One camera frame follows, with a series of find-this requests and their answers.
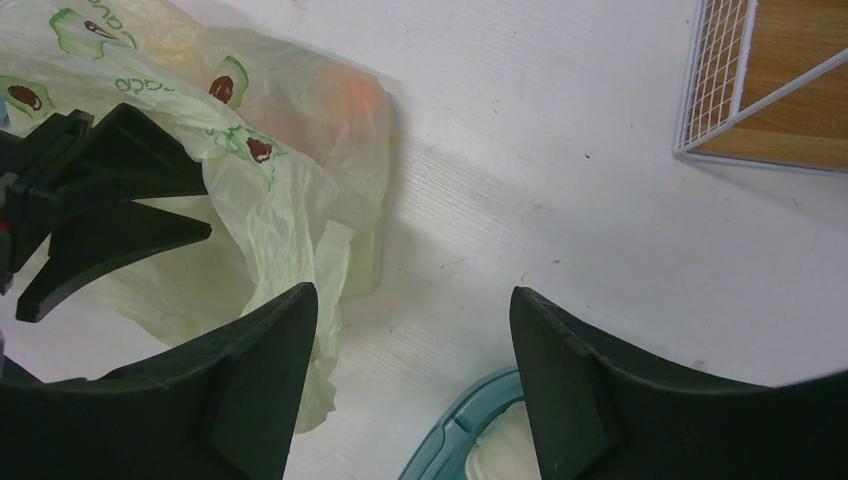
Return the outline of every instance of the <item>black plastic bracket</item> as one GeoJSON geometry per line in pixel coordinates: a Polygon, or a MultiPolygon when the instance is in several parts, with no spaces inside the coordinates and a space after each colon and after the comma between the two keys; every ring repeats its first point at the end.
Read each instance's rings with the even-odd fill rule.
{"type": "Polygon", "coordinates": [[[848,372],[780,388],[716,377],[527,288],[510,327],[545,479],[848,478],[848,372]]]}
{"type": "Polygon", "coordinates": [[[94,381],[44,384],[6,359],[0,477],[279,480],[317,315],[303,284],[94,381]]]}
{"type": "Polygon", "coordinates": [[[76,110],[26,138],[0,135],[0,291],[51,236],[47,264],[18,300],[38,322],[91,281],[205,240],[209,225],[133,200],[206,195],[202,167],[141,111],[117,106],[96,127],[76,110]]]}

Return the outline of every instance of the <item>wire grid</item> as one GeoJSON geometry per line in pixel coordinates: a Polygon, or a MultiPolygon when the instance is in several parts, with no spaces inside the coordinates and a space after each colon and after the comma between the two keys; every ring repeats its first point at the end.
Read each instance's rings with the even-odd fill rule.
{"type": "Polygon", "coordinates": [[[683,147],[727,123],[750,0],[704,0],[683,147]]]}

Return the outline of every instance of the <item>avocado illustration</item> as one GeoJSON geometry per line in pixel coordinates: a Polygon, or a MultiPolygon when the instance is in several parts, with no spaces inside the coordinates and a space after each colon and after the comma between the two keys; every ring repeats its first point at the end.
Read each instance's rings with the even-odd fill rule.
{"type": "Polygon", "coordinates": [[[212,80],[209,94],[225,105],[229,105],[230,108],[236,109],[241,106],[241,101],[249,84],[247,71],[242,64],[235,58],[228,56],[215,71],[215,80],[212,80]]]}
{"type": "Polygon", "coordinates": [[[103,58],[103,45],[107,43],[129,47],[100,25],[70,8],[63,8],[53,15],[50,26],[59,37],[59,48],[71,55],[98,59],[103,58]]]}
{"type": "Polygon", "coordinates": [[[43,85],[16,77],[0,76],[0,97],[35,120],[41,120],[55,110],[43,85]]]}
{"type": "Polygon", "coordinates": [[[256,163],[265,163],[274,157],[288,153],[274,139],[252,128],[241,126],[231,128],[219,138],[219,144],[230,153],[246,160],[252,159],[256,163]]]}

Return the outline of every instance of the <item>white table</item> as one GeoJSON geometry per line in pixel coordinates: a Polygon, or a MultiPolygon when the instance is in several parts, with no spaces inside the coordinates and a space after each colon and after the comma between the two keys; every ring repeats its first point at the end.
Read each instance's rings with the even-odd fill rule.
{"type": "MultiPolygon", "coordinates": [[[[383,284],[345,306],[338,411],[296,437],[286,478],[396,478],[514,362],[515,285],[717,375],[848,366],[848,179],[671,156],[694,0],[177,3],[364,64],[398,99],[383,284]]],[[[81,302],[3,320],[9,353],[50,379],[161,349],[128,322],[101,333],[81,302]]]]}

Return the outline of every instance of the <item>green plastic bag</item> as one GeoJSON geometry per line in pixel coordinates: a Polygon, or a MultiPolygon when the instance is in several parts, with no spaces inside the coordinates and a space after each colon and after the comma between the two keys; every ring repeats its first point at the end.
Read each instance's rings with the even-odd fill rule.
{"type": "Polygon", "coordinates": [[[0,96],[16,133],[124,102],[203,163],[209,197],[148,203],[209,222],[212,237],[88,293],[177,345],[314,282],[297,431],[320,424],[333,409],[338,303],[378,280],[392,115],[377,79],[249,30],[203,27],[165,0],[3,0],[0,18],[0,96]]]}

